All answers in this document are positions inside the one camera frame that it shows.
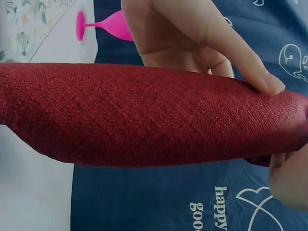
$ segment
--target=green leaf pattern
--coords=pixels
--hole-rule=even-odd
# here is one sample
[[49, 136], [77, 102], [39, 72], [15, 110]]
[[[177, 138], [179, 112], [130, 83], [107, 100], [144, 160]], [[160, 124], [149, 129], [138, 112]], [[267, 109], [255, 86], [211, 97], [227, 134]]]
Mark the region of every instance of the green leaf pattern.
[[4, 40], [0, 40], [0, 63], [29, 62], [36, 49], [48, 36], [54, 23], [76, 2], [76, 0], [0, 1], [4, 1], [0, 15], [5, 15], [4, 20], [6, 16], [10, 19], [7, 22], [10, 25], [5, 28], [15, 27], [14, 30], [18, 31], [13, 35], [4, 33]]

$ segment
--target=red fabric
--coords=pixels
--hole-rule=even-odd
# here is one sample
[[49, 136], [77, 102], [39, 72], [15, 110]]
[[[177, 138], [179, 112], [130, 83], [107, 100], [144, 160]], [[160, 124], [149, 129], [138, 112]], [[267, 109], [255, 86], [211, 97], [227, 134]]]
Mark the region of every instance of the red fabric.
[[307, 112], [306, 96], [269, 97], [225, 77], [0, 64], [0, 122], [39, 153], [78, 165], [170, 166], [297, 151], [308, 142]]

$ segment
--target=navy blue cloth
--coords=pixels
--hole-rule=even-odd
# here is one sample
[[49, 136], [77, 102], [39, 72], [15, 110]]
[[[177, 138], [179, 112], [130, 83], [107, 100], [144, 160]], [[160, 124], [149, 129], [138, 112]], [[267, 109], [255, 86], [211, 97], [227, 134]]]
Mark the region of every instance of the navy blue cloth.
[[[288, 90], [308, 95], [307, 1], [214, 3]], [[101, 21], [120, 9], [120, 0], [94, 0], [94, 6]], [[100, 28], [96, 33], [97, 63], [142, 65], [132, 42]], [[307, 213], [272, 198], [268, 169], [244, 160], [74, 169], [72, 231], [298, 231], [308, 230], [307, 224]]]

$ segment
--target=finger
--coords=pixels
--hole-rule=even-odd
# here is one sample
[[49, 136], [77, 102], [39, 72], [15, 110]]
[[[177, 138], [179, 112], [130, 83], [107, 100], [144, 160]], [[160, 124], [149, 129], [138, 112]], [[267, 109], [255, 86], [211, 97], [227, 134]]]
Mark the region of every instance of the finger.
[[216, 76], [234, 78], [231, 62], [228, 59], [224, 59], [221, 63], [213, 67], [212, 73]]
[[204, 73], [211, 69], [213, 75], [234, 78], [231, 62], [224, 55], [209, 47], [200, 49], [198, 66]]
[[285, 85], [271, 75], [259, 56], [225, 21], [210, 0], [154, 0], [155, 8], [183, 34], [199, 44], [207, 44], [225, 55], [243, 78], [257, 90], [278, 94]]
[[285, 154], [273, 154], [271, 155], [269, 164], [269, 179], [273, 181], [273, 177], [276, 176], [277, 171], [283, 165], [285, 161]]
[[285, 157], [286, 157], [285, 153], [271, 155], [269, 169], [271, 170], [271, 169], [280, 168], [285, 161]]

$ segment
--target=whale print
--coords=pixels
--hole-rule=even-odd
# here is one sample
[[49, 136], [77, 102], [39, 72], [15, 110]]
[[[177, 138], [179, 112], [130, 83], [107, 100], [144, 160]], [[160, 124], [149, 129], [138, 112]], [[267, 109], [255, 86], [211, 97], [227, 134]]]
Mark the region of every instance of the whale print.
[[308, 82], [308, 56], [303, 56], [297, 45], [285, 45], [280, 51], [278, 64], [290, 76]]

